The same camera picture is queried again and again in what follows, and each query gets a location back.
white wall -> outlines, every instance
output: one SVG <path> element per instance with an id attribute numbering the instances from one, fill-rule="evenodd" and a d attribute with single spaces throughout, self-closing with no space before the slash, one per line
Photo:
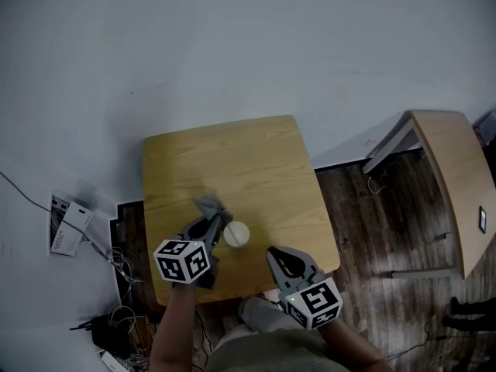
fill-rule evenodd
<path id="1" fill-rule="evenodd" d="M 144 137 L 291 113 L 325 166 L 409 108 L 474 121 L 496 101 L 495 18 L 496 0 L 0 0 L 0 167 L 40 202 L 87 200 L 108 243 L 115 205 L 142 197 Z M 105 310 L 112 272 L 87 250 L 48 260 L 47 217 L 0 191 L 2 327 L 72 346 L 53 326 Z"/>
<path id="2" fill-rule="evenodd" d="M 1 154 L 0 171 L 50 207 L 50 184 Z M 119 304 L 115 275 L 87 243 L 76 260 L 49 257 L 49 219 L 0 177 L 0 370 L 103 372 L 91 333 L 68 329 Z M 97 214 L 87 231 L 103 250 L 110 247 L 108 223 Z"/>

dark wood floor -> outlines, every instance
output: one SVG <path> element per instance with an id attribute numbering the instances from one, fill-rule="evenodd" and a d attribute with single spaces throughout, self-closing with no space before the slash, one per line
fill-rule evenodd
<path id="1" fill-rule="evenodd" d="M 379 189 L 386 168 L 382 181 L 387 187 L 377 194 L 367 187 L 368 177 L 361 173 L 360 164 L 319 172 L 317 178 L 341 259 L 341 268 L 332 273 L 344 300 L 341 318 L 391 358 L 424 343 L 426 323 L 432 337 L 458 335 L 440 323 L 451 297 L 481 301 L 496 296 L 496 242 L 465 281 L 390 279 L 392 270 L 453 262 L 453 244 L 444 238 L 450 229 L 428 161 L 413 152 L 390 157 L 385 164 L 376 169 L 376 179 L 370 180 L 370 188 Z M 112 237 L 113 244 L 133 259 L 135 275 L 144 280 L 133 286 L 133 309 L 159 322 L 163 308 L 156 303 L 151 287 L 142 203 L 121 208 Z M 122 295 L 126 291 L 122 286 Z M 213 346 L 237 324 L 238 303 L 234 299 L 198 306 Z M 195 363 L 202 367 L 201 330 L 197 321 Z M 206 341 L 204 348 L 209 353 Z M 492 334 L 430 341 L 392 360 L 391 365 L 400 371 L 436 370 L 433 368 L 439 366 L 482 370 L 482 362 L 495 348 Z"/>

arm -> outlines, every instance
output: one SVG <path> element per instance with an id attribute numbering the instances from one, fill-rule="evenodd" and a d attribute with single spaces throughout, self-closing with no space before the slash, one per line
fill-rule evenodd
<path id="1" fill-rule="evenodd" d="M 344 367 L 361 372 L 392 372 L 381 352 L 340 319 L 318 328 L 332 358 Z"/>
<path id="2" fill-rule="evenodd" d="M 176 284 L 157 330 L 150 372 L 190 372 L 195 323 L 195 286 Z"/>

person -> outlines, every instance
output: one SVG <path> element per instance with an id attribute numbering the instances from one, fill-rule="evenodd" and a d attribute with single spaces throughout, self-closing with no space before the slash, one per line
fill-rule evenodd
<path id="1" fill-rule="evenodd" d="M 389 372 L 381 352 L 340 319 L 303 329 L 276 305 L 257 296 L 239 307 L 244 324 L 224 336 L 205 372 Z M 176 284 L 153 341 L 150 372 L 191 371 L 195 286 Z"/>
<path id="2" fill-rule="evenodd" d="M 484 314 L 484 316 L 478 319 L 452 319 L 445 316 L 441 321 L 444 326 L 464 332 L 496 331 L 496 298 L 478 303 L 464 303 L 462 305 L 458 302 L 457 298 L 452 298 L 451 314 Z"/>

wooden table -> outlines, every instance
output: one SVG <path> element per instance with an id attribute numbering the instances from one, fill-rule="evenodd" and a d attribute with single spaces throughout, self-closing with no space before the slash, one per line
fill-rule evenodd
<path id="1" fill-rule="evenodd" d="M 199 217 L 191 198 L 216 193 L 250 241 L 233 249 L 224 239 L 213 290 L 198 301 L 244 297 L 275 288 L 266 262 L 269 246 L 292 246 L 312 255 L 324 271 L 339 267 L 322 193 L 295 119 L 290 115 L 229 122 L 145 140 L 143 187 L 146 241 L 157 300 L 166 305 L 153 252 L 164 239 Z"/>
<path id="2" fill-rule="evenodd" d="M 414 133 L 429 158 L 448 211 L 456 264 L 428 270 L 394 271 L 393 278 L 467 277 L 496 233 L 496 189 L 484 153 L 465 115 L 458 112 L 407 112 L 364 167 L 370 172 Z M 479 209 L 487 214 L 479 229 Z"/>

